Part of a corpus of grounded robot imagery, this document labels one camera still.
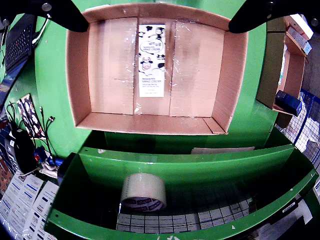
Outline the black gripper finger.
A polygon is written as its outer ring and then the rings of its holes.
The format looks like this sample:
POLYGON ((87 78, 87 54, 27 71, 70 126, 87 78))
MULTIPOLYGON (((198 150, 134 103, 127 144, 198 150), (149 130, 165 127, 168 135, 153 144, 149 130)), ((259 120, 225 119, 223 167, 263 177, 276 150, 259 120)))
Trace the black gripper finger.
POLYGON ((10 25, 19 14, 30 14, 48 18, 74 32, 88 30, 89 23, 71 0, 2 0, 0 22, 10 25))
POLYGON ((234 34, 251 31, 280 17, 302 14, 313 32, 320 32, 320 2, 318 0, 247 0, 228 24, 234 34))

